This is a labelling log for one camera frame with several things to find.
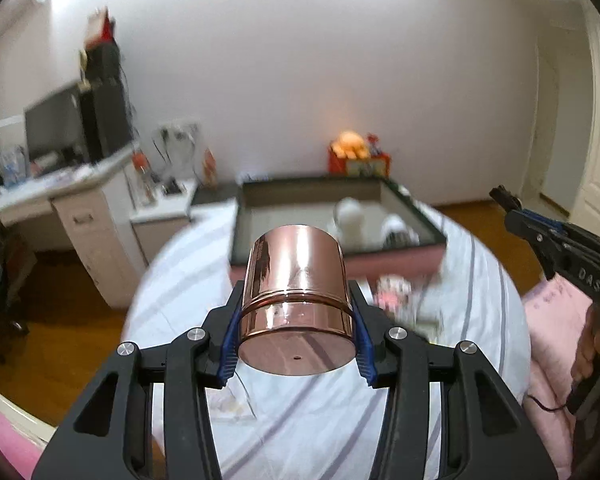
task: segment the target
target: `computer monitor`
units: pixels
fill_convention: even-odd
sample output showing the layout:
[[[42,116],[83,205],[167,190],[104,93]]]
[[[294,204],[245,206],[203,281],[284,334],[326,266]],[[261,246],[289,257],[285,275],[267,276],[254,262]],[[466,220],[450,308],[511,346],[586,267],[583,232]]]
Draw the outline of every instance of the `computer monitor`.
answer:
[[[24,120],[29,160],[81,143],[83,126],[77,84],[62,88],[26,110]]]

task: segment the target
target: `drawer handle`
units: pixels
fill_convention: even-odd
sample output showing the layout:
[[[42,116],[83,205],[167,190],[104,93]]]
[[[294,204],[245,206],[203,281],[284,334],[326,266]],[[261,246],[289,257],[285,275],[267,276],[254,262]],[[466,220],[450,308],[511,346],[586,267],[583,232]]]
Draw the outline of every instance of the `drawer handle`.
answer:
[[[93,222],[93,215],[90,213],[82,216],[74,216],[74,224],[76,225],[88,224],[90,222]]]

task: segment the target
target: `wooden floor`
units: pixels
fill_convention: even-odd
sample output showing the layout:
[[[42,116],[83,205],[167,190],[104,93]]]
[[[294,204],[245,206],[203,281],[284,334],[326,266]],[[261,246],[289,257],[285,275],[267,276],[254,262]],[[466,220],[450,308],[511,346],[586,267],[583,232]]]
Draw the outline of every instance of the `wooden floor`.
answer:
[[[539,280],[528,246],[509,235],[493,203],[440,210],[476,235],[504,264],[521,294]],[[30,333],[8,338],[0,364],[0,393],[32,415],[57,425],[105,357],[125,320],[96,290],[75,253],[39,257],[20,293]]]

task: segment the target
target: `pink cushion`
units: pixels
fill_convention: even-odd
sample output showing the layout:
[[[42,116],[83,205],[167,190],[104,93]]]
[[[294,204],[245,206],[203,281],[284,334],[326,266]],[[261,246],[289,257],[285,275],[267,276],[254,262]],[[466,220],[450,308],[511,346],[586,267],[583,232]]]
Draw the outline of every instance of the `pink cushion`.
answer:
[[[13,429],[11,423],[0,412],[0,451],[18,473],[30,480],[42,450],[28,438]]]
[[[549,385],[546,375],[540,365],[531,359],[531,377],[529,394],[552,408],[558,406],[554,391]],[[529,420],[536,428],[552,462],[558,471],[560,480],[571,475],[571,428],[563,412],[547,413],[528,397],[525,397],[522,406]]]
[[[564,403],[571,391],[571,366],[591,300],[561,276],[539,283],[523,298],[531,337],[529,393],[548,408]],[[573,417],[547,413],[531,399],[526,414],[542,438],[560,478],[571,473]]]

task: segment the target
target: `stuffed toy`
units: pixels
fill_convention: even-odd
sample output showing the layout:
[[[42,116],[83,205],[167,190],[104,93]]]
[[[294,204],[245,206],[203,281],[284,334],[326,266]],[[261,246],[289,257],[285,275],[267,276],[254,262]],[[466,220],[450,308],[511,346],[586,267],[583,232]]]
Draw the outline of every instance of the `stuffed toy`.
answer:
[[[397,214],[391,214],[384,219],[380,227],[380,239],[384,249],[417,247],[420,244],[418,233]]]
[[[362,227],[365,211],[362,204],[351,197],[340,200],[333,209],[333,220],[328,232],[345,251],[361,250],[364,246]]]
[[[338,139],[331,143],[331,149],[338,158],[370,158],[371,154],[366,141],[360,134],[348,130],[342,132]]]

